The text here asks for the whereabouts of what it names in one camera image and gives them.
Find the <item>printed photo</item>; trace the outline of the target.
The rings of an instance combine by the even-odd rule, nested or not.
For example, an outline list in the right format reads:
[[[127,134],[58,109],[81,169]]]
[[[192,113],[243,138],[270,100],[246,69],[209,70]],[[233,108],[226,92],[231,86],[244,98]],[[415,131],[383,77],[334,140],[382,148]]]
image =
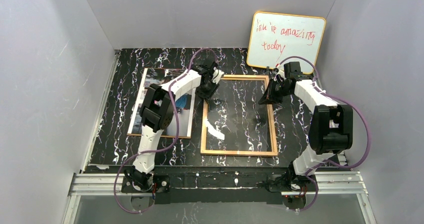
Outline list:
[[[137,99],[131,115],[130,125],[127,131],[129,136],[140,136],[142,134],[142,118],[140,110],[151,84],[161,85],[177,78],[184,72],[183,69],[146,68],[143,71]],[[192,133],[192,119],[194,114],[195,90],[184,94],[175,101],[177,116],[179,119],[179,138],[189,139]]]

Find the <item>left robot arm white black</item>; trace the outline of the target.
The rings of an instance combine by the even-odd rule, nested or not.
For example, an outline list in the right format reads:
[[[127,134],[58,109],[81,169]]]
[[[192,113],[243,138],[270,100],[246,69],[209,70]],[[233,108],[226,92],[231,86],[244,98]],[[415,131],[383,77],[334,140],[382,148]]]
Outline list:
[[[164,84],[152,83],[140,108],[141,139],[137,155],[132,163],[133,170],[126,172],[141,189],[153,183],[155,154],[162,133],[175,121],[179,125],[176,101],[184,94],[195,91],[203,100],[209,100],[219,87],[224,72],[215,61],[191,66],[176,78]]]

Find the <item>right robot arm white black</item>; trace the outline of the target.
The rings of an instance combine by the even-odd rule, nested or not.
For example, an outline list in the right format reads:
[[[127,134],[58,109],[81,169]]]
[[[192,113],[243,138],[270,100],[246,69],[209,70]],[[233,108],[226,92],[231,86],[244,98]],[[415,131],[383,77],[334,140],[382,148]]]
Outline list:
[[[292,162],[292,173],[310,176],[319,164],[353,144],[353,109],[328,97],[311,74],[304,74],[298,61],[278,65],[260,105],[279,104],[285,96],[301,99],[312,113],[308,132],[308,146]]]

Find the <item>whiteboard with orange rim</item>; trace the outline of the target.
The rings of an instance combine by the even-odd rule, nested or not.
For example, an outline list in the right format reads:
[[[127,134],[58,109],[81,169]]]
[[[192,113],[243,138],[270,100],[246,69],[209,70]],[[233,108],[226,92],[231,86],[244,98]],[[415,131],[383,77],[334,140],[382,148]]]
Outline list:
[[[288,57],[316,64],[327,21],[323,17],[257,11],[253,15],[246,63],[275,68]]]

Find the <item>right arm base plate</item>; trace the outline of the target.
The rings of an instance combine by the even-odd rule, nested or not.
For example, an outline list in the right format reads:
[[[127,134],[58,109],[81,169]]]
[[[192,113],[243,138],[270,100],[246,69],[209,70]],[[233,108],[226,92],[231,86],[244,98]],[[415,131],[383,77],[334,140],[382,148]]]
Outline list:
[[[311,183],[307,178],[293,180],[279,174],[268,175],[263,185],[271,193],[294,192],[294,196],[304,196],[308,191],[308,185]]]

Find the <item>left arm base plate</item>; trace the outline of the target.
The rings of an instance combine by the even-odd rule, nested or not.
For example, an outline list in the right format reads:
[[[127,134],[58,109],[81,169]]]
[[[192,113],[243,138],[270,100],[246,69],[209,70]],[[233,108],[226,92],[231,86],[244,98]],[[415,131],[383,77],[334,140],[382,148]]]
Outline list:
[[[166,175],[148,174],[142,181],[126,175],[120,187],[121,192],[125,194],[156,194],[169,192],[170,184],[170,177]]]

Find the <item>aluminium rail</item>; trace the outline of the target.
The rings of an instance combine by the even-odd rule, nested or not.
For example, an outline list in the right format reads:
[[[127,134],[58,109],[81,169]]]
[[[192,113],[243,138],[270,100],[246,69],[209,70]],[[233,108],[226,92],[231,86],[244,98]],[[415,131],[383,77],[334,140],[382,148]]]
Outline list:
[[[258,172],[218,171],[186,172],[165,174],[165,180],[156,175],[157,193],[176,190],[253,190],[258,189],[267,178],[267,174]],[[319,171],[314,179],[319,194],[367,194],[368,190],[358,171]],[[140,191],[133,188],[123,174],[76,174],[73,177],[68,194],[70,196],[118,196],[140,194],[152,191]]]

